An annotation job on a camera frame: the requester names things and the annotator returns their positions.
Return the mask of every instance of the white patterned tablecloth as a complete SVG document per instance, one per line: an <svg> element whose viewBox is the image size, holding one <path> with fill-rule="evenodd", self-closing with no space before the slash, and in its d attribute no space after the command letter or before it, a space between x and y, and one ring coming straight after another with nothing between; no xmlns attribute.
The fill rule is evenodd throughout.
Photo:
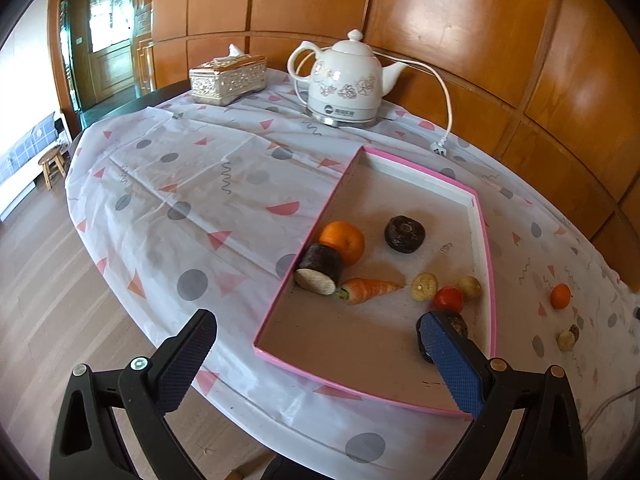
<svg viewBox="0 0 640 480"><path fill-rule="evenodd" d="M561 365L582 425L636 385L638 296L539 193L455 136L447 158L431 153L444 131L396 105L385 103L369 130L333 129L302 110L289 77L275 70L266 90L226 108L196 104L187 92L88 128L65 184L89 254L151 342L175 335L198 308L216 314L218 339L194 386L226 416L340 480L430 478L464 433L464 420L362 399L254 355L284 272L365 143L478 192L494 264L498 355L522 370ZM561 282L574 298L556 311L548 295ZM580 339L562 353L556 333L572 323ZM620 452L639 402L613 403L585 434L592 478Z"/></svg>

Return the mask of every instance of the screw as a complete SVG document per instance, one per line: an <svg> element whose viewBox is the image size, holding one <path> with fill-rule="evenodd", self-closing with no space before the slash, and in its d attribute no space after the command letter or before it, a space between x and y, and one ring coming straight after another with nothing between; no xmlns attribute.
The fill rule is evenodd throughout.
<svg viewBox="0 0 640 480"><path fill-rule="evenodd" d="M561 379L564 377L564 370L562 370L562 368L559 367L558 365L553 365L551 367L551 375L553 375L553 377L557 377L558 379Z"/></svg>
<svg viewBox="0 0 640 480"><path fill-rule="evenodd" d="M503 372L507 369L507 363L499 357L491 359L491 368L496 372Z"/></svg>
<svg viewBox="0 0 640 480"><path fill-rule="evenodd" d="M74 369L71 370L71 373L76 377L80 377L81 375L84 375L85 372L86 372L86 365L83 365L83 364L76 365L74 366Z"/></svg>
<svg viewBox="0 0 640 480"><path fill-rule="evenodd" d="M146 368L146 365L148 365L148 364L149 364L149 361L146 360L146 357L136 357L131 362L131 369L132 370L144 370Z"/></svg>

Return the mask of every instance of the ornate tissue box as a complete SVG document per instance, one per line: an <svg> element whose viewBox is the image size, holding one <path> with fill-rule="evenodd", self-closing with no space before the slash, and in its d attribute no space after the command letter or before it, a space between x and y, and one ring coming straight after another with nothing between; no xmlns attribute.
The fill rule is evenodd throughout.
<svg viewBox="0 0 640 480"><path fill-rule="evenodd" d="M264 90L267 86L267 59L243 54L231 45L229 56L217 57L190 69L189 79L194 101L226 106L244 94Z"/></svg>

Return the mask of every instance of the pink tray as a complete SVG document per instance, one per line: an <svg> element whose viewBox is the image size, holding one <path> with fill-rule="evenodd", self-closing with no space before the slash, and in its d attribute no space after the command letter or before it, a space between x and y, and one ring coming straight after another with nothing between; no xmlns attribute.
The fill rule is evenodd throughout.
<svg viewBox="0 0 640 480"><path fill-rule="evenodd" d="M425 227L426 240L413 254L397 253L385 243L384 227L398 214ZM294 285L292 264L254 339L256 354L354 395L463 416L436 367L418 353L415 322L428 304L414 301L409 288L414 276L425 270L437 276L440 286L454 285L466 274L476 276L484 295L467 305L462 316L470 339L487 357L495 355L494 280L476 192L397 156L363 147L305 247L334 220L351 221L366 238L364 256L345 269L343 280L379 278L406 283L405 288L348 306Z"/></svg>

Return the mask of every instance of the orange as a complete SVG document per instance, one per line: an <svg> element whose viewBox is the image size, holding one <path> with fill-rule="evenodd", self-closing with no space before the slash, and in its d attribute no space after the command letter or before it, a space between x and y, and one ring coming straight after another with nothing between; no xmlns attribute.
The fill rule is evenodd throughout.
<svg viewBox="0 0 640 480"><path fill-rule="evenodd" d="M571 289L566 283L560 283L554 287L549 297L551 306L556 310L562 310L571 301Z"/></svg>
<svg viewBox="0 0 640 480"><path fill-rule="evenodd" d="M357 262L364 252L364 234L345 220L327 225L322 229L318 241L338 251L346 267Z"/></svg>

